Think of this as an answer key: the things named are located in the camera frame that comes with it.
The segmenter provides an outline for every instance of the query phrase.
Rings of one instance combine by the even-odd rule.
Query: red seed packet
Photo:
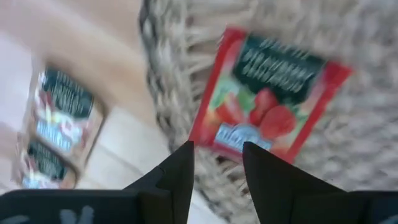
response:
[[[293,163],[350,74],[294,46],[227,28],[190,140],[232,159],[251,141]]]

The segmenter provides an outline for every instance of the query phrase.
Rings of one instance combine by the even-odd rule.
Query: woven basket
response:
[[[345,190],[398,189],[395,0],[145,0],[140,22],[147,82],[171,151],[188,138],[217,43],[230,24],[356,70],[295,166]],[[198,150],[196,168],[196,188],[216,214],[230,223],[258,223],[241,165]]]

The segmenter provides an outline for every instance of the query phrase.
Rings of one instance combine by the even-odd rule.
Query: green leaf illustration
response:
[[[293,132],[291,132],[291,134],[293,136],[295,136],[295,138],[297,137],[297,135],[301,132],[301,129],[304,127],[304,124],[307,122],[307,118],[308,117],[301,117],[301,118],[297,118],[296,119],[296,127],[294,127]]]
[[[219,107],[225,99],[228,93],[237,94],[239,91],[239,85],[234,82],[229,76],[222,75],[217,81],[216,87],[213,91],[210,100],[210,109],[214,110]]]
[[[250,112],[254,107],[254,94],[246,88],[241,88],[236,96],[244,112]]]

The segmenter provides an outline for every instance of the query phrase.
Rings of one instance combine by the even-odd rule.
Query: light wood surface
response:
[[[79,189],[122,189],[169,152],[146,88],[138,0],[0,1],[0,194],[11,180],[32,57],[68,68],[105,103],[108,114]],[[222,223],[194,192],[189,223]]]

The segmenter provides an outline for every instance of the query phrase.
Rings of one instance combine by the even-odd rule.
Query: black object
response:
[[[0,197],[0,224],[186,224],[193,143],[124,190],[16,190]]]
[[[243,164],[262,224],[396,224],[397,192],[345,192],[245,142]]]
[[[193,187],[186,142],[124,190],[17,190],[0,197],[0,224],[186,224]],[[345,192],[245,142],[243,164],[262,224],[398,223],[396,192]]]

